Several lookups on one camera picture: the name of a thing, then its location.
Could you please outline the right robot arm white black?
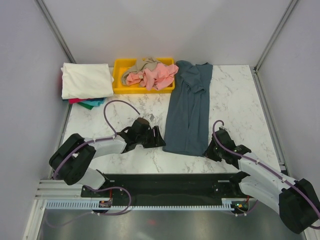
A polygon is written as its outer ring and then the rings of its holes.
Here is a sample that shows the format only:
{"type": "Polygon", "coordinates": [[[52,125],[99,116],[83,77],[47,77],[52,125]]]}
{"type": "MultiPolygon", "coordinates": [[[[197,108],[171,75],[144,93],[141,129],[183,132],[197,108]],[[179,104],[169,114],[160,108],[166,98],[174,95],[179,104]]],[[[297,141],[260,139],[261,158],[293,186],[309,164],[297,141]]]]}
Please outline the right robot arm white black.
{"type": "Polygon", "coordinates": [[[274,169],[248,147],[236,145],[224,128],[212,135],[204,152],[215,162],[225,160],[239,170],[230,180],[229,191],[235,197],[250,196],[274,210],[284,225],[296,234],[320,219],[320,200],[306,179],[296,180],[274,169]]]}

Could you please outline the blue-grey t-shirt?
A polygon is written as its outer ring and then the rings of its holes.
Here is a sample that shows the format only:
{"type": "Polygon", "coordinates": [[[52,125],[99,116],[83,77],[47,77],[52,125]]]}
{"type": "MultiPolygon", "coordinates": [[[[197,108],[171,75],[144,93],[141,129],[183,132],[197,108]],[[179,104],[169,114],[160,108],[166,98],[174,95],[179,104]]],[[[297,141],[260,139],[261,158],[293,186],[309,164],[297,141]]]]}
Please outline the blue-grey t-shirt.
{"type": "Polygon", "coordinates": [[[164,152],[202,157],[208,147],[213,65],[176,62],[175,89],[165,123],[164,152]]]}

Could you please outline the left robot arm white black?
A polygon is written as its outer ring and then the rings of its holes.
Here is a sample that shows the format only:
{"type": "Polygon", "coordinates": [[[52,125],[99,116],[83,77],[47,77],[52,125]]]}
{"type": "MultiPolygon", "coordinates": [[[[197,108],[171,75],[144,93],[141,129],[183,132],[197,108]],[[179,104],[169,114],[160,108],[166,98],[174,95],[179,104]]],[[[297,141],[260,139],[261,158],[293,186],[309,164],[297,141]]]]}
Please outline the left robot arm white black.
{"type": "Polygon", "coordinates": [[[104,197],[109,193],[110,185],[99,170],[89,168],[92,160],[124,154],[134,150],[137,145],[149,149],[164,147],[166,143],[159,127],[151,127],[149,121],[142,117],[113,136],[84,138],[74,133],[49,159],[49,165],[54,170],[53,178],[63,180],[69,186],[88,186],[99,197],[104,197]]]}

